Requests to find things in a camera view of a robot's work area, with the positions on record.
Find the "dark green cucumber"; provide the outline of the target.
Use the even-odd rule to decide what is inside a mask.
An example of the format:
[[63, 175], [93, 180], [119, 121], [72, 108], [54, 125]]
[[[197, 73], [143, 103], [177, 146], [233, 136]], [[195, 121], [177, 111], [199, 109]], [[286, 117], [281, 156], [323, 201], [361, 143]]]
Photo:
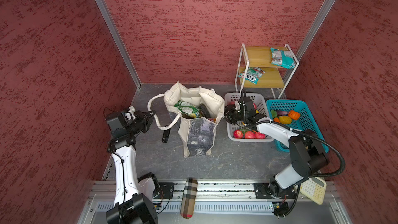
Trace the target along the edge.
[[200, 104], [199, 109], [202, 117], [211, 118], [211, 114], [205, 104]]

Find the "cream canvas tote bag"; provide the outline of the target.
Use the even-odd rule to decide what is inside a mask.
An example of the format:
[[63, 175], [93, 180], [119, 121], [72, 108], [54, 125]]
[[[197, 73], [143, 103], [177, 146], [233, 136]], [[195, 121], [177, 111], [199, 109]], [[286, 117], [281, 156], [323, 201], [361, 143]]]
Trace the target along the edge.
[[[162, 98], [172, 118], [167, 126], [160, 124], [159, 118], [155, 116], [157, 127], [164, 131], [174, 126], [178, 127], [178, 135], [183, 143], [183, 156], [210, 156], [215, 143], [217, 126], [224, 118], [225, 100], [216, 94], [214, 89], [206, 89], [201, 86], [187, 88], [180, 82], [174, 84], [165, 93], [152, 97], [147, 109], [151, 111], [154, 100]], [[205, 104], [211, 114], [211, 118], [188, 118], [174, 105], [179, 101], [193, 104], [199, 109], [200, 104]]]

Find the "yellow Fox's candy bag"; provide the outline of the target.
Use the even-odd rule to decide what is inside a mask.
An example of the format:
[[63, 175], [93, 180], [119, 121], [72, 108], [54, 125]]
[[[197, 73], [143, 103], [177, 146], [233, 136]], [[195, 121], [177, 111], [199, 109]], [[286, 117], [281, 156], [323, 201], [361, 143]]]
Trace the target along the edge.
[[178, 110], [182, 112], [184, 116], [187, 116], [188, 118], [200, 118], [202, 117], [201, 111], [195, 107], [193, 104], [189, 102], [185, 102], [182, 100], [179, 100], [174, 107], [176, 107]]

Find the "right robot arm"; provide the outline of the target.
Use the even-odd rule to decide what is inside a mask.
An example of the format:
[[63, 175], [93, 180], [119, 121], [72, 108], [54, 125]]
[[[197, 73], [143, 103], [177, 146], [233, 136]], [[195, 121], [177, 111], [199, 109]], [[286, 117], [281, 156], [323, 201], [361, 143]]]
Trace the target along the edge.
[[256, 129], [289, 147], [290, 164], [270, 179], [268, 194], [280, 198], [329, 164], [328, 155], [317, 135], [312, 130], [292, 129], [281, 121], [271, 120], [257, 113], [249, 97], [243, 97], [236, 104], [225, 107], [224, 115], [230, 124], [242, 122], [248, 129]]

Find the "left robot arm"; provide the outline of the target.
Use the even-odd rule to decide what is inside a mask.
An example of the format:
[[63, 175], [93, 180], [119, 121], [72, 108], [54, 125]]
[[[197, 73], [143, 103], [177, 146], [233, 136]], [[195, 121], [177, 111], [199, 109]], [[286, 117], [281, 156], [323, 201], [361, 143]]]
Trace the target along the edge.
[[156, 176], [137, 176], [136, 137], [146, 133], [155, 111], [135, 111], [132, 107], [105, 117], [111, 140], [107, 152], [112, 155], [116, 171], [114, 207], [106, 212], [109, 224], [157, 224], [158, 214], [152, 198], [160, 189]]

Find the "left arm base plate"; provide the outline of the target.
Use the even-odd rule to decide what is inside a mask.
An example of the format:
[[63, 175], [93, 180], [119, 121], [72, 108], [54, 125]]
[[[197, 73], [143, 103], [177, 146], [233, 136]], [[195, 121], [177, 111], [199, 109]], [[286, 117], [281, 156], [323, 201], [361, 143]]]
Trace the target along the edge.
[[174, 196], [175, 183], [159, 182], [159, 187], [153, 192], [153, 199], [172, 199]]

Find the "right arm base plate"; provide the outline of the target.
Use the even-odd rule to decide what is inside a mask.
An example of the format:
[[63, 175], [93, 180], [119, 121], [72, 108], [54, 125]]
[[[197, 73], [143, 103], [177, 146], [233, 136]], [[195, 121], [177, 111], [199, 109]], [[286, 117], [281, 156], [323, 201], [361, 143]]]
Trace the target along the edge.
[[254, 183], [256, 199], [294, 199], [296, 190], [293, 186], [282, 189], [276, 182]]

